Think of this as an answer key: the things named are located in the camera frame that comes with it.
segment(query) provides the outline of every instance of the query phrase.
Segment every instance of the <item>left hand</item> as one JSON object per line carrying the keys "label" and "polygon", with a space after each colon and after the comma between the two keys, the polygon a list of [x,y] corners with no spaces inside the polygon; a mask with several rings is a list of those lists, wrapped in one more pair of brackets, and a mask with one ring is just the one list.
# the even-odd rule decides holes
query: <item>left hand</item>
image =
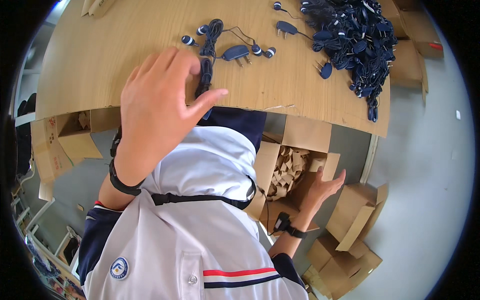
{"label": "left hand", "polygon": [[120,98],[122,138],[115,157],[121,182],[134,186],[192,130],[227,93],[213,89],[185,105],[185,81],[200,72],[200,61],[175,47],[151,54],[136,67]]}
{"label": "left hand", "polygon": [[302,201],[300,211],[307,212],[311,215],[316,214],[320,206],[322,206],[322,203],[342,187],[345,182],[346,171],[343,169],[338,178],[332,181],[322,181],[323,175],[324,170],[322,167],[319,167],[315,181],[309,188],[307,196]]}

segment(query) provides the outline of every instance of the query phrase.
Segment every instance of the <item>wrist strap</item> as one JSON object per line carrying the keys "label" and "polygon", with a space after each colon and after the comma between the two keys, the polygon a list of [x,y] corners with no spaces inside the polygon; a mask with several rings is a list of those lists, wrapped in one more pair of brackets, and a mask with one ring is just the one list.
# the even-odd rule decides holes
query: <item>wrist strap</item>
{"label": "wrist strap", "polygon": [[135,186],[128,186],[123,184],[123,182],[121,182],[120,179],[117,177],[117,171],[115,170],[114,160],[115,158],[113,158],[112,161],[110,162],[110,182],[112,183],[113,187],[122,193],[138,196],[141,193],[141,190],[139,189],[139,187],[140,185],[142,185],[145,179]]}
{"label": "wrist strap", "polygon": [[278,217],[276,219],[273,233],[277,231],[286,231],[289,235],[295,238],[304,239],[307,237],[306,232],[300,231],[295,227],[292,227],[290,224],[290,215],[285,212],[281,212],[280,214],[278,214]]}

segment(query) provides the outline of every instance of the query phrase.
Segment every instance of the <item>wrist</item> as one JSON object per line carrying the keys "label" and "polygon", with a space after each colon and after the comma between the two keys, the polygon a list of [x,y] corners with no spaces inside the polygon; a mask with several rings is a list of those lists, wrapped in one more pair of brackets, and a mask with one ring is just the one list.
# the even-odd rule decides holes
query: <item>wrist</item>
{"label": "wrist", "polygon": [[132,152],[120,142],[113,164],[117,178],[127,186],[135,186],[145,179],[146,175],[138,172],[138,163]]}
{"label": "wrist", "polygon": [[312,213],[311,211],[300,211],[290,225],[300,231],[305,232],[307,231],[308,226],[310,225],[310,222],[314,216],[315,213]]}

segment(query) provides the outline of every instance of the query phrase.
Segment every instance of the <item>wooden table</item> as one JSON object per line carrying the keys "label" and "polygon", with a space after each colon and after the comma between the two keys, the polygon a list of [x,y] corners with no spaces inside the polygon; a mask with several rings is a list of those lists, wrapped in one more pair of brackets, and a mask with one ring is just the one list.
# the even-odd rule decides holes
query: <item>wooden table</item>
{"label": "wooden table", "polygon": [[[252,64],[241,68],[235,61],[216,60],[213,88],[229,89],[221,106],[267,110],[324,120],[385,137],[390,115],[390,81],[379,97],[379,119],[367,119],[365,99],[358,99],[348,86],[349,71],[334,69],[323,80],[314,68],[316,60],[327,62],[324,52],[312,51],[312,42],[301,35],[277,37],[279,20],[312,35],[302,20],[275,11],[266,0],[116,0],[100,19],[81,17],[83,0],[71,0],[61,16],[43,60],[38,82],[36,119],[120,105],[120,93],[133,68],[154,51],[168,46],[197,47],[181,43],[183,35],[199,44],[204,36],[196,29],[212,19],[225,28],[239,26],[266,50],[275,47],[271,59],[250,55]],[[282,8],[301,16],[298,1],[284,1]],[[242,44],[230,32],[221,35],[216,51]],[[198,79],[187,84],[187,102],[193,101]]]}

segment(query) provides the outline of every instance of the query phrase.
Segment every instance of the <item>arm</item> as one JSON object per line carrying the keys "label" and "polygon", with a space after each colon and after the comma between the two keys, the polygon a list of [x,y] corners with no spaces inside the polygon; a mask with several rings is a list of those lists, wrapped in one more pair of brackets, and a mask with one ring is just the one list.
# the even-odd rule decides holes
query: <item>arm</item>
{"label": "arm", "polygon": [[[122,138],[114,161],[123,184],[135,186],[145,179],[228,93],[226,89],[210,90],[186,106],[185,82],[199,72],[198,58],[175,47],[151,54],[133,70],[120,97]],[[98,194],[103,206],[119,210],[133,199],[116,190],[107,175]]]}
{"label": "arm", "polygon": [[[322,181],[323,169],[320,167],[317,171],[315,181],[310,187],[305,199],[303,199],[300,206],[298,216],[292,221],[291,226],[300,231],[306,231],[308,225],[313,219],[313,216],[320,209],[322,203],[330,196],[335,194],[345,181],[345,170],[342,170],[337,179],[332,181]],[[290,258],[293,258],[295,251],[300,245],[301,239],[291,236],[284,232],[275,244],[270,248],[268,254],[274,257],[277,254],[285,253]]]}

